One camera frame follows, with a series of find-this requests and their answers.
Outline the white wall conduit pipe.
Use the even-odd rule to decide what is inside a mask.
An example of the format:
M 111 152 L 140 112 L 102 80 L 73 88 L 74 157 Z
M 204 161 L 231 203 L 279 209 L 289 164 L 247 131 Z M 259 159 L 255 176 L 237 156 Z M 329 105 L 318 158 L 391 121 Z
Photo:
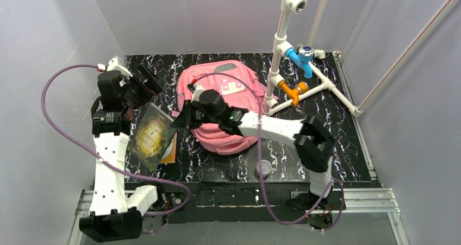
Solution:
M 436 27 L 447 17 L 452 9 L 460 2 L 460 0 L 444 0 L 438 10 L 431 16 L 431 18 L 424 24 L 421 30 L 415 35 L 408 46 L 402 51 L 394 63 L 385 72 L 378 83 L 367 94 L 364 100 L 355 107 L 353 115 L 359 117 L 373 103 L 375 98 L 385 89 L 391 82 L 392 78 L 397 75 L 398 71 L 409 61 L 416 51 L 422 46 L 426 39 L 434 32 Z

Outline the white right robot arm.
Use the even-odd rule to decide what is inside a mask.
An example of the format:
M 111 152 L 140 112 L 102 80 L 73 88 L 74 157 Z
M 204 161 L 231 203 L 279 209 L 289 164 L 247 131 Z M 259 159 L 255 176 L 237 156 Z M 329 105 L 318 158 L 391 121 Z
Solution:
M 171 127 L 196 129 L 203 124 L 216 124 L 229 135 L 261 137 L 294 148 L 308 170 L 309 192 L 321 198 L 330 194 L 334 138 L 316 117 L 259 117 L 254 111 L 228 105 L 216 90 L 196 90 Z

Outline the blue pipe valve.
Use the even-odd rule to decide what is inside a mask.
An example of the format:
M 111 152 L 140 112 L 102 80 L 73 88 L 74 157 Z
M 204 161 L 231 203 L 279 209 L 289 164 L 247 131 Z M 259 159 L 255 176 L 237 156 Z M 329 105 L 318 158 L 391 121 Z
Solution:
M 299 68 L 304 70 L 304 77 L 311 78 L 313 76 L 310 62 L 314 58 L 314 50 L 308 45 L 299 45 L 296 49 L 289 48 L 285 52 L 285 56 L 293 61 Z

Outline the green gold book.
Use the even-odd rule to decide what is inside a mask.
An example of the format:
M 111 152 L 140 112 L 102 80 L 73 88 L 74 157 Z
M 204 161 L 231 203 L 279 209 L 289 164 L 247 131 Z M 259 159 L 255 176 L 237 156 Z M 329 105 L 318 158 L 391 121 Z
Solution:
M 153 103 L 141 109 L 134 133 L 130 136 L 127 153 L 137 159 L 149 172 L 154 172 L 168 150 L 176 129 L 173 118 Z

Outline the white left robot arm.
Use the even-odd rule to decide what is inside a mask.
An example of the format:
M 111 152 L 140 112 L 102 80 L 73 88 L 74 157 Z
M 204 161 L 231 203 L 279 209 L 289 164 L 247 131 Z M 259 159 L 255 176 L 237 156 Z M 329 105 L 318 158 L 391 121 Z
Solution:
M 162 92 L 165 80 L 144 64 L 140 75 L 124 67 L 102 66 L 97 77 L 100 96 L 91 108 L 92 134 L 96 148 L 94 193 L 79 230 L 98 243 L 140 237 L 143 216 L 158 200 L 153 185 L 138 187 L 126 197 L 124 168 L 134 109 L 147 104 Z

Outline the orange pipe fitting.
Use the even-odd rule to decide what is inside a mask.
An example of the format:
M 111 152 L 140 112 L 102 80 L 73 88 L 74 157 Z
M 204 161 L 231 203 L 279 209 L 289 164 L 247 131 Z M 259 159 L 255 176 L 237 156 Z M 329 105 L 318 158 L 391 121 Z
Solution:
M 296 107 L 300 100 L 300 95 L 308 92 L 308 85 L 301 81 L 293 89 L 285 82 L 285 80 L 280 81 L 277 84 L 277 87 L 285 92 L 285 94 L 291 99 L 291 105 Z

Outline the white PVC pipe frame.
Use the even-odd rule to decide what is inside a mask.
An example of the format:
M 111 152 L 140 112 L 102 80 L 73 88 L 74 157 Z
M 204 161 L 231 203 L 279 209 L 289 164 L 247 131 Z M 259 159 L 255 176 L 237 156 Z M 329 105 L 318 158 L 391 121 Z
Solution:
M 318 30 L 327 2 L 328 0 L 320 0 L 314 24 L 309 34 L 308 44 L 300 45 L 295 48 L 287 41 L 287 30 L 290 17 L 292 14 L 301 13 L 307 6 L 307 0 L 281 1 L 281 15 L 273 41 L 272 64 L 269 68 L 269 74 L 266 80 L 267 90 L 263 103 L 261 104 L 265 115 L 272 116 L 289 106 L 297 106 L 299 101 L 323 90 L 328 90 L 334 94 L 352 116 L 359 117 L 363 113 L 359 107 L 354 105 L 351 100 L 341 93 L 337 86 L 312 63 L 314 58 L 324 59 L 326 57 L 325 51 L 314 49 L 310 43 L 313 41 L 313 37 Z M 294 62 L 294 64 L 304 71 L 304 76 L 306 78 L 309 79 L 312 76 L 317 76 L 320 79 L 320 85 L 309 89 L 307 84 L 302 81 L 291 88 L 279 72 L 280 61 L 283 58 L 287 58 Z

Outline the aluminium frame rail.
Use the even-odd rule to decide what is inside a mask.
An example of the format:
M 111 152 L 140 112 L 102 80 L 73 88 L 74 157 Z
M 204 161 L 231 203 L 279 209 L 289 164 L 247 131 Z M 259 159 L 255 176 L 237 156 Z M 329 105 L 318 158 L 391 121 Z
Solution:
M 344 213 L 387 213 L 397 244 L 409 244 L 400 208 L 391 188 L 352 188 L 345 189 Z M 88 213 L 93 192 L 82 191 L 75 212 L 68 244 L 80 244 L 83 233 L 79 230 L 79 220 Z

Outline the orange picture book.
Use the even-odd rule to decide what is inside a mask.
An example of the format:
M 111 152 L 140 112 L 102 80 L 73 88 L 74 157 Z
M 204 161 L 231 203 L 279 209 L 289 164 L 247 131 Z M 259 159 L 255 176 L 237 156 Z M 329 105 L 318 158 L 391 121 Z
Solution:
M 176 162 L 176 145 L 177 145 L 177 134 L 174 135 L 170 145 L 165 151 L 160 161 L 161 164 L 173 164 Z

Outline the pink student backpack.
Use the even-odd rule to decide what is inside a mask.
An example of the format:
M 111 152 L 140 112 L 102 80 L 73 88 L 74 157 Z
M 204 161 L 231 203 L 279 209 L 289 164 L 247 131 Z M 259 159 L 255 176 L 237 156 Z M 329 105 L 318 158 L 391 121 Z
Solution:
M 266 86 L 259 82 L 256 72 L 243 63 L 226 60 L 193 65 L 181 73 L 176 88 L 179 111 L 182 110 L 184 101 L 192 98 L 192 92 L 187 89 L 187 85 L 192 80 L 209 73 L 211 76 L 198 82 L 204 89 L 216 90 L 230 106 L 254 112 L 259 110 L 259 104 L 250 91 L 255 91 L 256 95 L 263 99 Z M 220 155 L 242 152 L 257 142 L 256 137 L 229 135 L 216 124 L 203 124 L 193 129 L 192 134 L 206 150 Z

